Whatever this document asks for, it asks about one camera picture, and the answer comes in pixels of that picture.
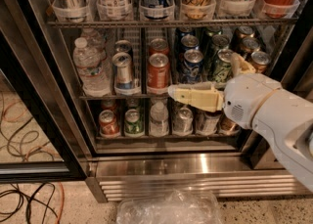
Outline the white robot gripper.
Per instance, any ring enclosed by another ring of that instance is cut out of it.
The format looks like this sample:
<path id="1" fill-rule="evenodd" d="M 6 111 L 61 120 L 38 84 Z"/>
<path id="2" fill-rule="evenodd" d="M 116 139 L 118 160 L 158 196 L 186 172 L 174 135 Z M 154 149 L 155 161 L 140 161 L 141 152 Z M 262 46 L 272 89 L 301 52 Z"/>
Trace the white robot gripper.
<path id="1" fill-rule="evenodd" d="M 256 73 L 254 66 L 235 52 L 231 55 L 231 69 L 234 78 L 227 82 L 224 95 L 211 82 L 170 85 L 168 95 L 175 102 L 205 112 L 218 112 L 223 106 L 229 119 L 243 129 L 250 129 L 258 109 L 282 85 L 264 74 Z"/>

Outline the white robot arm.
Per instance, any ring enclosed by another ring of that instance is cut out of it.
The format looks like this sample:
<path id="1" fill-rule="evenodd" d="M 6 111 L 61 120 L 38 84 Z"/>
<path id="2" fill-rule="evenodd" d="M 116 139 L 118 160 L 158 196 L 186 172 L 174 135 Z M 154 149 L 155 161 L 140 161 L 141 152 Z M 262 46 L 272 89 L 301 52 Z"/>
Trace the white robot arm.
<path id="1" fill-rule="evenodd" d="M 278 162 L 313 191 L 313 103 L 257 73 L 252 64 L 231 55 L 233 77 L 222 92 L 212 82 L 168 87 L 175 101 L 206 112 L 223 111 L 243 129 L 260 134 Z"/>

